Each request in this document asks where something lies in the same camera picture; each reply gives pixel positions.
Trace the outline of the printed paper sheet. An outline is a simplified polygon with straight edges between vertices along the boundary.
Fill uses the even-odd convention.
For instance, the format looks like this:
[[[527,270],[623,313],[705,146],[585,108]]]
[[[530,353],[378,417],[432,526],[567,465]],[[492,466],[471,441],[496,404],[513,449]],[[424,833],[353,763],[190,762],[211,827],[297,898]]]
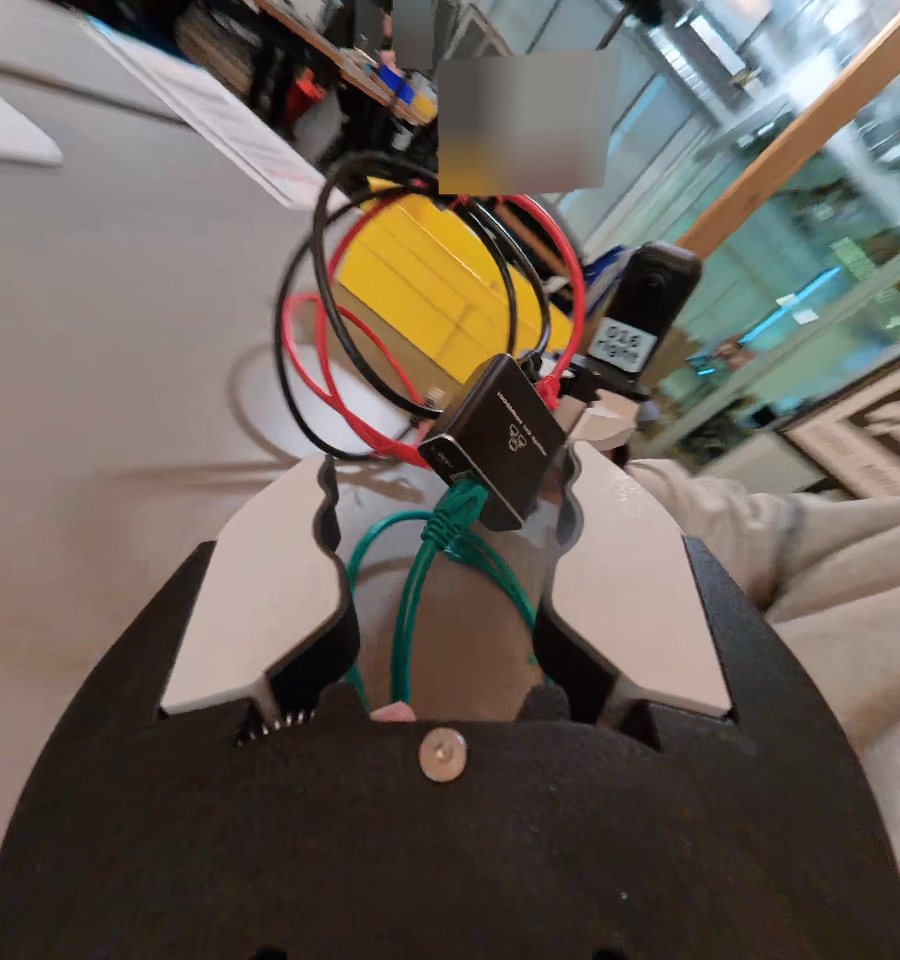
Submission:
[[[79,18],[101,49],[280,205],[313,210],[323,175],[208,72],[96,18]]]

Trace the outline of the grey desk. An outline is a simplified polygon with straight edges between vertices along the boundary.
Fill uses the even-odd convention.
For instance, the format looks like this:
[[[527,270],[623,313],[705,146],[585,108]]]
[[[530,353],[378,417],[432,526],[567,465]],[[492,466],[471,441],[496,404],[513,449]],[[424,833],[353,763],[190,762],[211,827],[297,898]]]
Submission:
[[[0,845],[105,651],[193,548],[312,451],[271,317],[308,225],[73,13],[0,2],[0,99],[60,150],[0,161]]]

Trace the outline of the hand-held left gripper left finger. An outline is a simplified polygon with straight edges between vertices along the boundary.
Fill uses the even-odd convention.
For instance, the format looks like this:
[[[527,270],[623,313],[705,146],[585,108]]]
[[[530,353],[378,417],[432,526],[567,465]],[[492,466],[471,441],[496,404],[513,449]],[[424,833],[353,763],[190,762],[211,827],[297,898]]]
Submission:
[[[336,465],[299,461],[254,495],[213,544],[160,708],[249,701],[262,724],[301,724],[344,680],[360,628],[337,554]]]

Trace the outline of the person's grey sweatshirt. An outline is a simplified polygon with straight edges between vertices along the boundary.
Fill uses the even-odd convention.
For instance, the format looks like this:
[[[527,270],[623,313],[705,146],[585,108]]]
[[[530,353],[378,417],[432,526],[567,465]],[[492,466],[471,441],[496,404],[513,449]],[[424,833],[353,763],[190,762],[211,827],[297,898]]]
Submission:
[[[861,758],[900,868],[900,516],[804,506],[770,621]]]

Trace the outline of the yellow plastic bin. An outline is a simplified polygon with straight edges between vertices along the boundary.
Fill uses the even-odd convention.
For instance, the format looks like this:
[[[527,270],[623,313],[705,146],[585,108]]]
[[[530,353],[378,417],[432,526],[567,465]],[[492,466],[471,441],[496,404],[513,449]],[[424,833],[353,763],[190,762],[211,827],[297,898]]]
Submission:
[[[428,198],[399,199],[374,217],[336,280],[457,383],[508,342],[499,268],[476,234]]]

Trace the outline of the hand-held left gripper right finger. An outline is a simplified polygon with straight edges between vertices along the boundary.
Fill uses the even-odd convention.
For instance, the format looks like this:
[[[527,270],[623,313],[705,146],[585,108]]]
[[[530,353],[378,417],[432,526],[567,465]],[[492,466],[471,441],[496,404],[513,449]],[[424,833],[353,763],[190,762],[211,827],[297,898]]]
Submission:
[[[645,702],[724,719],[733,703],[681,528],[591,443],[568,463],[532,644],[570,719],[616,723]]]

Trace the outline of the black network switch box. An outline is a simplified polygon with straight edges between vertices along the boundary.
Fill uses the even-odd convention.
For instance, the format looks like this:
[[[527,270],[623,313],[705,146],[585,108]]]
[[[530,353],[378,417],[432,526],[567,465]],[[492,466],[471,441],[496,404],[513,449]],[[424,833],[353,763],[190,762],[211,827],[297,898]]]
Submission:
[[[448,486],[480,483],[480,522],[504,533],[523,527],[566,437],[515,360],[499,354],[473,372],[418,450]]]

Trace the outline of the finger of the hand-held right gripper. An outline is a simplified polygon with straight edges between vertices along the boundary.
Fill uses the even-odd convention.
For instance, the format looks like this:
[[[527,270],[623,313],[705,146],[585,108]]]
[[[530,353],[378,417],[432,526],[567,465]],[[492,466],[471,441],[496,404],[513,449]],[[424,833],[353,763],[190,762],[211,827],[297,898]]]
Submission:
[[[605,390],[596,390],[592,397],[585,401],[567,393],[558,402],[558,424],[561,428],[576,428],[581,420],[605,417],[603,401],[607,396]]]
[[[574,427],[574,445],[590,445],[599,452],[624,447],[637,426],[635,414],[584,411]]]

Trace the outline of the wooden beam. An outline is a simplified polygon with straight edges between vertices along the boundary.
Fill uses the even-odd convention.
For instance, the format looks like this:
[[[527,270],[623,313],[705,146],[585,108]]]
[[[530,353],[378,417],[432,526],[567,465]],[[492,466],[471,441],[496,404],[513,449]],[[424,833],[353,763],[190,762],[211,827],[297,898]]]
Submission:
[[[900,12],[679,237],[705,260],[900,75]]]

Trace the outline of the person's right forearm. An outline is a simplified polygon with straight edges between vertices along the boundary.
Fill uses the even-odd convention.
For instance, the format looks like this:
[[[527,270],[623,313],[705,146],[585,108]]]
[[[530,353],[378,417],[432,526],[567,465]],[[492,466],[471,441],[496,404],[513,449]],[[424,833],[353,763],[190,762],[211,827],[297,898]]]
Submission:
[[[769,619],[803,618],[900,588],[900,496],[753,494],[669,460],[631,461],[626,471]]]

